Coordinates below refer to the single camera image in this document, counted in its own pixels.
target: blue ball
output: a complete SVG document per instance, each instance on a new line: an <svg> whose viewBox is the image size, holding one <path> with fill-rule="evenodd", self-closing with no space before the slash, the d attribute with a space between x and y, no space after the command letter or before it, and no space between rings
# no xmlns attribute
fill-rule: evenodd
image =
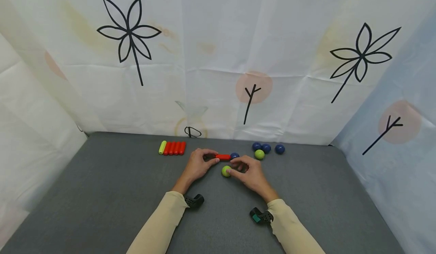
<svg viewBox="0 0 436 254"><path fill-rule="evenodd" d="M253 143L253 151L257 151L257 150L261 150L262 149L262 145L258 142Z"/></svg>
<svg viewBox="0 0 436 254"><path fill-rule="evenodd" d="M283 154L285 152L285 146L278 144L276 145L276 153L277 154Z"/></svg>
<svg viewBox="0 0 436 254"><path fill-rule="evenodd" d="M232 154L230 154L230 157L232 159L234 159L235 157L239 157L239 154L238 153L232 153Z"/></svg>
<svg viewBox="0 0 436 254"><path fill-rule="evenodd" d="M271 151L271 146L270 146L268 143L264 143L264 144L262 144L262 151L263 151L265 154L268 154L269 151Z"/></svg>

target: wrist strap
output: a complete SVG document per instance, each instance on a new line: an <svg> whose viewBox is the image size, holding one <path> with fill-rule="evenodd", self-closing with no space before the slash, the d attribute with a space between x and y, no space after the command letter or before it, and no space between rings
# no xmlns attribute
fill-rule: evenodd
<svg viewBox="0 0 436 254"><path fill-rule="evenodd" d="M204 203L204 197L201 194L197 194L194 198L184 195L186 204L190 209L197 209Z"/></svg>
<svg viewBox="0 0 436 254"><path fill-rule="evenodd" d="M250 211L251 218L259 225L265 224L265 223L272 223L274 220L273 215L269 211L265 211L264 213L261 213L261 211L255 207Z"/></svg>

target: yellow-green ball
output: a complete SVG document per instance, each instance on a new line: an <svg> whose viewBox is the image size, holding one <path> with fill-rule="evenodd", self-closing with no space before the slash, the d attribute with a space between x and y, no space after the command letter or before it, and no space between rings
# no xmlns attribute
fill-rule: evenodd
<svg viewBox="0 0 436 254"><path fill-rule="evenodd" d="M227 170L227 169L231 169L231 168L232 168L232 167L230 167L230 166L224 166L224 167L221 169L221 174L222 174L223 176L225 176L225 177L229 177L230 174L227 173L226 170Z"/></svg>
<svg viewBox="0 0 436 254"><path fill-rule="evenodd" d="M265 152L262 150L256 150L254 156L256 157L256 159L262 160L265 157Z"/></svg>

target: beige sleeve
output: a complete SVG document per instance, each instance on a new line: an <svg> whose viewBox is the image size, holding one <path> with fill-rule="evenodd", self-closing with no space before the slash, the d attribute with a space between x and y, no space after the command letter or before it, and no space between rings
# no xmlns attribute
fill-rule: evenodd
<svg viewBox="0 0 436 254"><path fill-rule="evenodd" d="M174 230L188 207L181 193L167 192L139 231L127 254L165 254Z"/></svg>
<svg viewBox="0 0 436 254"><path fill-rule="evenodd" d="M272 233L287 254L325 254L318 242L282 199L269 202L268 211L274 217L271 223Z"/></svg>

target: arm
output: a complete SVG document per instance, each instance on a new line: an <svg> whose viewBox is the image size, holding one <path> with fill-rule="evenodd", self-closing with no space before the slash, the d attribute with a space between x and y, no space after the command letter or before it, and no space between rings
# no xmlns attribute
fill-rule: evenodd
<svg viewBox="0 0 436 254"><path fill-rule="evenodd" d="M231 176L241 180L250 190L258 193L268 204L273 215L272 233L282 244L287 254L325 254L318 242L298 220L298 217L286 203L279 199L277 192L267 182L259 160L249 156L237 157L230 161L236 170L227 170Z"/></svg>
<svg viewBox="0 0 436 254"><path fill-rule="evenodd" d="M218 153L209 149L197 149L192 152L182 175L173 189L164 195L156 210L130 245L127 254L164 254L167 251L174 230L182 219L185 209L188 208L183 194L193 181L204 176L212 165L219 162L219 159L205 162L203 160L205 154Z"/></svg>

